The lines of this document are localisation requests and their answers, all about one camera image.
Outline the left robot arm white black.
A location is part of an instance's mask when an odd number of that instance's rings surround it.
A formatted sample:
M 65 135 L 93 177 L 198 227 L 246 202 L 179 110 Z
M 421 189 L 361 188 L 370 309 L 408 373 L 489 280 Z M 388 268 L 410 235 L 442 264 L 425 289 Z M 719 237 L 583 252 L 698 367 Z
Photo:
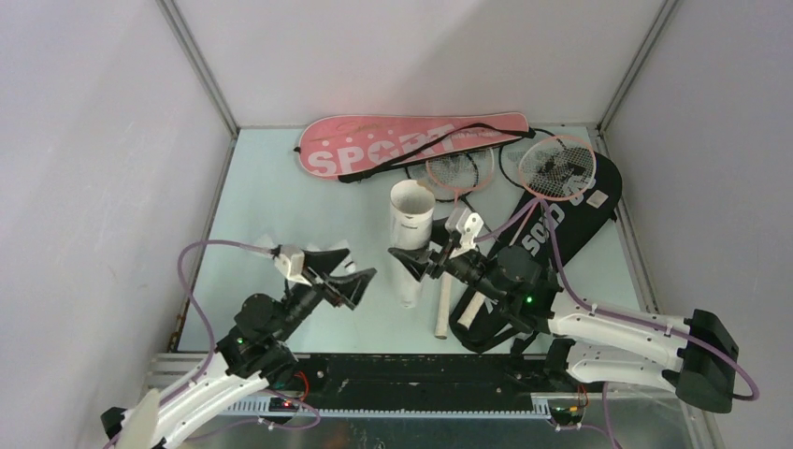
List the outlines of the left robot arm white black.
M 377 269 L 335 275 L 348 248 L 310 251 L 295 245 L 244 250 L 272 260 L 289 283 L 281 299 L 254 294 L 242 304 L 228 334 L 209 333 L 211 351 L 164 390 L 150 390 L 136 407 L 111 407 L 101 415 L 110 448 L 177 448 L 197 429 L 239 400 L 292 384 L 298 359 L 286 342 L 325 301 L 355 309 Z

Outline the pink SPORT racket bag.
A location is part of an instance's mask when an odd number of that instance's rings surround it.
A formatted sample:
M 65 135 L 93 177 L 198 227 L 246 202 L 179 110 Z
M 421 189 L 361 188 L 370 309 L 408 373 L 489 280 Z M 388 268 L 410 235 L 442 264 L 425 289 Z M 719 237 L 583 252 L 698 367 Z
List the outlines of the pink SPORT racket bag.
M 308 125 L 294 152 L 324 180 L 352 183 L 397 168 L 534 138 L 521 112 L 480 116 L 338 115 Z

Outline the white shuttlecock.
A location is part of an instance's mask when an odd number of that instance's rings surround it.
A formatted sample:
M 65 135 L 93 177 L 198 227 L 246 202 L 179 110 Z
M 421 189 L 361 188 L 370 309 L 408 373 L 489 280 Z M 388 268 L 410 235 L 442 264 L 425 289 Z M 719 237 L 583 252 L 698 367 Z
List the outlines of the white shuttlecock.
M 256 252 L 264 257 L 271 257 L 273 253 L 273 248 L 276 246 L 272 237 L 270 235 L 264 235 L 257 239 L 253 246 L 256 248 Z
M 339 270 L 344 274 L 351 274 L 356 272 L 356 263 L 353 260 L 352 250 L 350 249 L 349 242 L 347 240 L 343 240 L 340 243 L 340 248 L 346 250 L 348 253 L 340 263 Z

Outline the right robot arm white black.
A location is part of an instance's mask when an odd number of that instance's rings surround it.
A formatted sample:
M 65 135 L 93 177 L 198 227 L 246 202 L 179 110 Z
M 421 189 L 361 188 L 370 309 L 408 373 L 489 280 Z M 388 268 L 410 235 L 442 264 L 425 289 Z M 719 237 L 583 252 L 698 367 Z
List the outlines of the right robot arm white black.
M 520 246 L 493 258 L 455 243 L 440 252 L 388 252 L 416 280 L 448 274 L 494 300 L 495 311 L 517 331 L 554 336 L 543 367 L 554 390 L 578 382 L 636 384 L 672 392 L 707 412 L 732 410 L 739 348 L 710 311 L 684 318 L 575 300 L 551 267 Z

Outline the white shuttlecock tube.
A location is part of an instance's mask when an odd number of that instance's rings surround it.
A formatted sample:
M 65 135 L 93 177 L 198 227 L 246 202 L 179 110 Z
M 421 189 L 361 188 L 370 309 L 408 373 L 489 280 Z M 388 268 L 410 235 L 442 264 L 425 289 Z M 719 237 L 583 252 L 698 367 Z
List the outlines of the white shuttlecock tube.
M 430 240 L 436 198 L 417 180 L 397 182 L 390 191 L 390 248 L 417 250 Z M 423 286 L 394 257 L 390 258 L 397 303 L 415 308 Z

